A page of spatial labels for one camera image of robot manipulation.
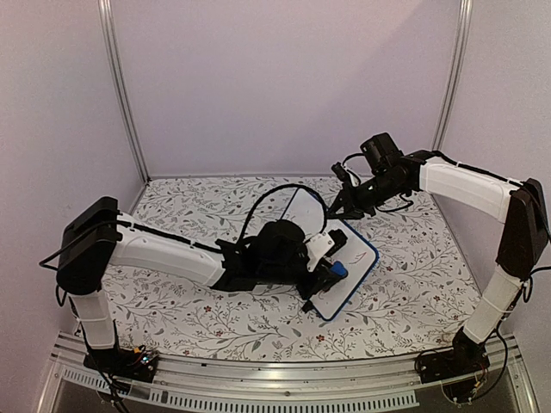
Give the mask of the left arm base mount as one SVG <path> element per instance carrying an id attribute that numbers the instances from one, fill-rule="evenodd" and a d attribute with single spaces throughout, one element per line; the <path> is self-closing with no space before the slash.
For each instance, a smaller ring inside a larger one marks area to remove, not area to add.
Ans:
<path id="1" fill-rule="evenodd" d="M 94 349 L 84 342 L 87 354 L 84 366 L 106 376 L 151 383 L 158 368 L 159 352 L 141 345 L 135 349 L 121 348 L 118 341 L 112 348 Z"/>

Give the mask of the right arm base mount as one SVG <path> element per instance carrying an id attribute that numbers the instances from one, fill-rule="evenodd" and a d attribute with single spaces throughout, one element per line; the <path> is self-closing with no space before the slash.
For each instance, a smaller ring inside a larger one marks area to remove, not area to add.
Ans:
<path id="1" fill-rule="evenodd" d="M 460 329 L 447 350 L 424 350 L 414 361 L 423 384 L 482 372 L 490 366 L 486 342 L 474 342 Z"/>

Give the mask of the blue whiteboard eraser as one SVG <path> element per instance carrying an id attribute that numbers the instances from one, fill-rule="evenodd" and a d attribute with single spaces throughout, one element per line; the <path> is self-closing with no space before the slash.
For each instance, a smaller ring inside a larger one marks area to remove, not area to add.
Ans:
<path id="1" fill-rule="evenodd" d="M 339 279 L 343 279 L 348 276 L 348 270 L 341 262 L 334 262 L 331 266 L 331 271 Z"/>

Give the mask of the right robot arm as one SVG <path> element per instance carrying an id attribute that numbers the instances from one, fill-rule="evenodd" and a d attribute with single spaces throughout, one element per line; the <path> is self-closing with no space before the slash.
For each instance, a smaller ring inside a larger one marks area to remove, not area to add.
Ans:
<path id="1" fill-rule="evenodd" d="M 486 340 L 515 310 L 545 249 L 550 224 L 542 182 L 513 178 L 456 161 L 439 150 L 403 152 L 388 133 L 376 134 L 357 152 L 331 166 L 341 189 L 331 205 L 340 219 L 375 215 L 397 196 L 428 194 L 478 213 L 495 244 L 485 247 L 486 278 L 481 297 L 455 334 L 445 367 L 463 375 L 479 359 Z"/>

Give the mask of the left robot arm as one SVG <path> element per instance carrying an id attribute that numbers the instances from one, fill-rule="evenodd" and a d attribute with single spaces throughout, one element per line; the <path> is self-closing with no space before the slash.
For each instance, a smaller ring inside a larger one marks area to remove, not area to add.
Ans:
<path id="1" fill-rule="evenodd" d="M 279 219 L 258 234 L 214 245 L 142 224 L 102 197 L 66 226 L 59 251 L 40 262 L 75 306 L 85 341 L 109 373 L 121 373 L 127 353 L 117 346 L 115 324 L 103 291 L 112 267 L 152 270 L 182 277 L 214 291 L 248 292 L 259 285 L 290 285 L 304 300 L 330 290 L 347 276 L 331 257 L 348 238 L 341 229 L 308 236 L 297 224 Z"/>

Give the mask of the small blue-framed whiteboard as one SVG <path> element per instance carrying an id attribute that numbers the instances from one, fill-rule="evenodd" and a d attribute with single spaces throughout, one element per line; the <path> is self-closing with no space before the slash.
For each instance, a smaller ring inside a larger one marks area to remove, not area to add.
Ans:
<path id="1" fill-rule="evenodd" d="M 295 223 L 305 232 L 305 242 L 320 232 L 333 229 L 343 230 L 348 238 L 343 248 L 330 257 L 322 258 L 327 260 L 330 266 L 334 262 L 341 262 L 348 270 L 348 276 L 341 279 L 330 291 L 318 293 L 309 299 L 314 306 L 312 311 L 326 322 L 330 322 L 350 302 L 359 286 L 374 269 L 379 260 L 379 253 L 364 236 L 341 219 L 331 219 L 326 226 L 322 226 L 322 206 L 305 189 L 295 191 L 282 217 Z"/>

